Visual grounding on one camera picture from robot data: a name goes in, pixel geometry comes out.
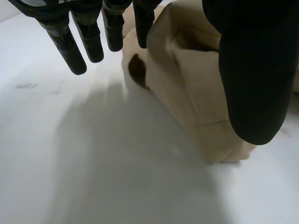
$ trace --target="beige cloth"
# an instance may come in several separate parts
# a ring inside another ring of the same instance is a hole
[[[127,22],[134,21],[134,13],[127,12],[125,64],[136,53],[145,61],[146,85],[187,129],[206,161],[247,159],[256,146],[240,139],[230,124],[216,52],[221,35],[206,19],[201,1],[169,4],[148,35],[148,50],[138,46],[134,23]],[[203,44],[211,50],[202,51]]]

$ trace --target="white table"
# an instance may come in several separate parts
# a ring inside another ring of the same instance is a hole
[[[207,224],[207,195],[230,223],[299,223],[298,97],[250,159],[205,167],[163,105],[124,78],[121,52],[102,35],[105,59],[92,64],[70,27],[81,76],[34,19],[0,23],[0,224]]]

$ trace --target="black object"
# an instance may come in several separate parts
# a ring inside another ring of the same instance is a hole
[[[240,138],[266,144],[290,102],[299,55],[298,0],[203,0],[222,34],[219,69],[230,122]]]
[[[71,11],[88,57],[103,59],[96,20],[102,8],[111,51],[122,48],[122,14],[133,1],[139,45],[161,0],[9,0],[47,30],[75,74],[86,64],[69,30]],[[247,142],[268,143],[280,129],[289,105],[299,55],[298,0],[202,0],[208,20],[222,34],[219,69],[230,122]]]

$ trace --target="cloth fold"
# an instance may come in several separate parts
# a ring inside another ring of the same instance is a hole
[[[124,14],[125,64],[136,55],[144,62],[146,86],[186,128],[207,162],[247,159],[256,146],[238,137],[230,124],[219,72],[221,35],[201,1],[173,2],[155,14],[148,49],[138,46],[134,13]]]

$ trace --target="dark stain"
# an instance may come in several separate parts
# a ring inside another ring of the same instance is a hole
[[[53,91],[51,94],[53,94],[53,95],[58,95],[58,94],[60,94],[61,93],[61,91],[60,90],[57,90],[57,91]]]
[[[35,83],[23,83],[15,86],[16,89],[33,89],[35,87],[37,87]]]
[[[281,128],[280,131],[287,137],[292,137],[292,135],[289,133],[289,131],[286,128]]]
[[[145,75],[146,75],[146,66],[143,60],[140,59],[138,54],[135,54],[129,65],[128,70],[131,78],[135,83],[137,83],[140,87],[149,89],[145,83]]]

